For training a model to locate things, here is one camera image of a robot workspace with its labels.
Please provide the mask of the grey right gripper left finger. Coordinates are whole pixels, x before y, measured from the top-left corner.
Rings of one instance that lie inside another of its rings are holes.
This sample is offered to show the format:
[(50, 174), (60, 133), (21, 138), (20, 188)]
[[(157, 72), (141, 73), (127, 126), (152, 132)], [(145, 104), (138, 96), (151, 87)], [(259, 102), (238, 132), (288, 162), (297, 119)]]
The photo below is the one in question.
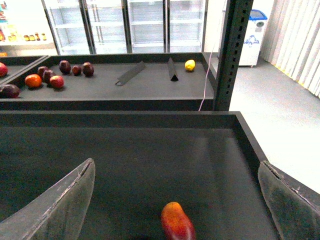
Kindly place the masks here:
[(22, 209), (0, 223), (2, 240), (78, 239), (95, 184), (88, 158)]

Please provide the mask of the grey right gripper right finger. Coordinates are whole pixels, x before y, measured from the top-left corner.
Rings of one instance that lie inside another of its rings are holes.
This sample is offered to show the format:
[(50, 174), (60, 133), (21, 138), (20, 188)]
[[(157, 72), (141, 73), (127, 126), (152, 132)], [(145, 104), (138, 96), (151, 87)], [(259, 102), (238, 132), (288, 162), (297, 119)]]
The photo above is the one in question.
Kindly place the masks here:
[(268, 161), (260, 163), (258, 181), (282, 240), (320, 238), (320, 194)]

